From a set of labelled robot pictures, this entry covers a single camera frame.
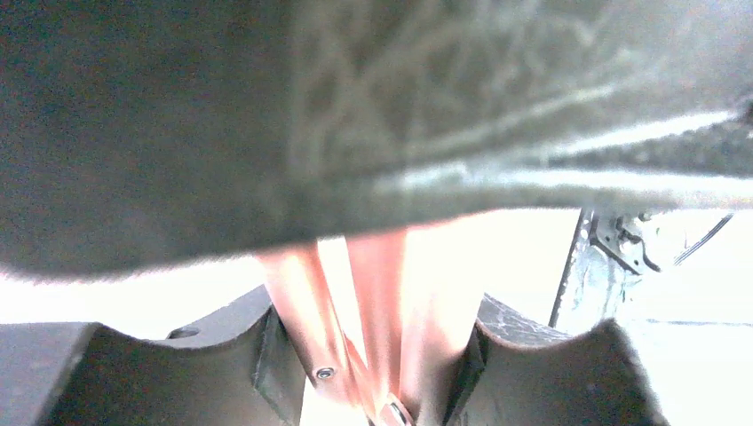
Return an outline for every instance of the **metal screw head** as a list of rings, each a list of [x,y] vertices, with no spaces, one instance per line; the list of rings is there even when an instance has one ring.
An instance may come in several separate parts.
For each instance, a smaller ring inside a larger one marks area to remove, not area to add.
[[[382,426],[414,426],[410,413],[396,398],[382,407],[379,420],[382,421]]]
[[[322,379],[322,380],[327,380],[330,377],[332,377],[333,375],[335,375],[335,369],[334,368],[329,368],[329,367],[322,368],[321,370],[319,370],[319,371],[316,372],[316,378],[317,379]]]

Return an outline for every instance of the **black wire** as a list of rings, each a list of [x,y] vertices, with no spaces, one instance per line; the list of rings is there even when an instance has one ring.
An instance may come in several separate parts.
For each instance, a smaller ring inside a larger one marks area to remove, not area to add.
[[[730,219],[732,219],[732,216],[734,216],[734,213],[730,213],[727,216],[722,217],[722,220],[720,220],[716,226],[711,228],[711,230],[708,233],[706,233],[706,235],[704,235],[703,238],[698,240],[694,245],[686,248],[685,251],[683,251],[679,256],[675,257],[675,266],[679,266],[680,264],[685,262],[685,260],[688,257],[690,257],[698,249],[703,247],[703,244],[706,244],[707,242],[709,242],[709,240],[711,240],[711,238],[713,238],[714,235],[716,235],[719,231],[722,230],[722,228],[725,227],[725,225],[727,225],[727,222],[729,222]]]

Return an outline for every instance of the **black plastic part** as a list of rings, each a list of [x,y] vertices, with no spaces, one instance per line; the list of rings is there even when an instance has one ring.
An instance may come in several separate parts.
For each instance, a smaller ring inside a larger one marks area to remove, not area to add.
[[[304,372],[262,288],[142,341],[99,324],[0,326],[0,426],[296,426]],[[666,424],[613,322],[571,338],[486,296],[445,423]]]
[[[0,326],[0,425],[298,425],[305,375],[263,288],[188,329]]]
[[[568,338],[487,297],[476,336],[483,373],[452,426],[668,424],[611,320]]]

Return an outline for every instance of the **screw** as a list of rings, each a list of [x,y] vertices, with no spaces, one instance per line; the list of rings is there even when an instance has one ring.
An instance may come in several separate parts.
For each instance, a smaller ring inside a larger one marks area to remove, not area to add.
[[[322,380],[327,380],[330,377],[332,377],[333,375],[335,375],[335,369],[334,368],[329,368],[329,367],[322,368],[321,370],[319,370],[319,371],[316,372],[316,378],[317,379],[322,379]]]

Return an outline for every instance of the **copper bar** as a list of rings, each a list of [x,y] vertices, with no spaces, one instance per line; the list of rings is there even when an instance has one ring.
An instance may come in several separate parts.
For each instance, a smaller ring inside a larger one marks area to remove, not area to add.
[[[422,226],[408,237],[403,285],[412,290],[412,311],[404,320],[398,395],[419,426],[442,423],[484,293],[472,270],[495,261],[479,246],[484,226],[495,223],[485,218]]]
[[[313,387],[339,403],[362,406],[316,245],[258,258],[267,272],[267,292]]]
[[[400,391],[402,269],[407,231],[347,239],[375,407]]]

